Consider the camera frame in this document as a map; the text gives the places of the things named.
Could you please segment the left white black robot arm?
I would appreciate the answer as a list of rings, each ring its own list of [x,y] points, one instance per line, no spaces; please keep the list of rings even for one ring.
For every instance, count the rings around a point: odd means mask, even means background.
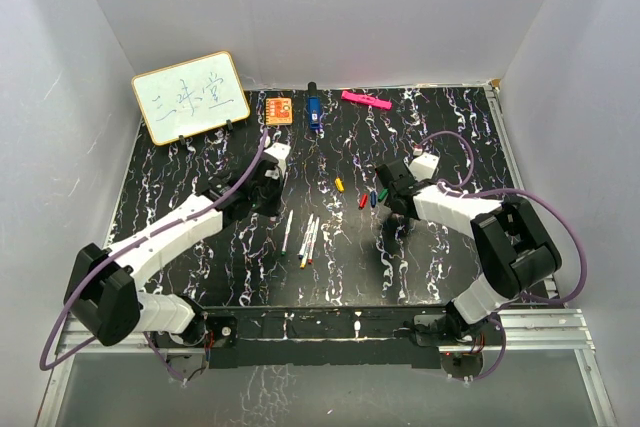
[[[144,287],[183,252],[249,215],[278,216],[290,151],[275,143],[238,178],[237,188],[213,178],[204,191],[111,248],[81,249],[64,298],[71,313],[104,346],[144,332],[168,333],[186,346],[200,343],[204,309],[185,296],[149,294]]]

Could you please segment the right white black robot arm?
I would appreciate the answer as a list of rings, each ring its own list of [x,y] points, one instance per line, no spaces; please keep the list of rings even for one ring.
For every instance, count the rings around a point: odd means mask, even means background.
[[[482,273],[422,332],[469,343],[487,317],[562,265],[555,243],[526,199],[449,196],[433,181],[417,179],[401,160],[378,166],[376,175],[388,191],[385,205],[393,213],[441,224],[475,242]]]

